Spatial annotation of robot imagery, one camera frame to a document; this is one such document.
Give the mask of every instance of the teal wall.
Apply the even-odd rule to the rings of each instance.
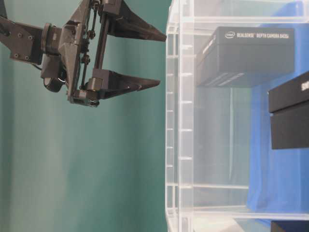
[[[170,0],[126,2],[165,31]],[[39,27],[62,26],[78,3],[6,1],[11,20]],[[1,231],[165,232],[165,45],[109,37],[104,68],[162,83],[98,109],[48,92],[36,69],[0,52]]]

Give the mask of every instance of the screw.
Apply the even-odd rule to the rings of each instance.
[[[90,31],[90,39],[93,40],[95,38],[95,36],[96,36],[96,32],[94,30],[91,30]]]
[[[82,63],[88,65],[90,63],[90,57],[88,55],[85,55],[83,58],[82,58]]]

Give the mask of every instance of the plastic bin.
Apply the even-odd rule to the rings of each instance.
[[[309,220],[309,150],[271,148],[268,91],[309,70],[309,2],[173,0],[166,51],[170,232]]]

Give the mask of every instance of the product packaging box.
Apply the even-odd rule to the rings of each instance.
[[[294,29],[218,27],[197,54],[196,84],[253,87],[294,71]]]

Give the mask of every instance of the dark box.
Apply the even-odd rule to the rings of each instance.
[[[218,27],[196,62],[198,86],[259,85],[294,71],[294,29]]]
[[[309,72],[269,91],[273,149],[309,147]]]

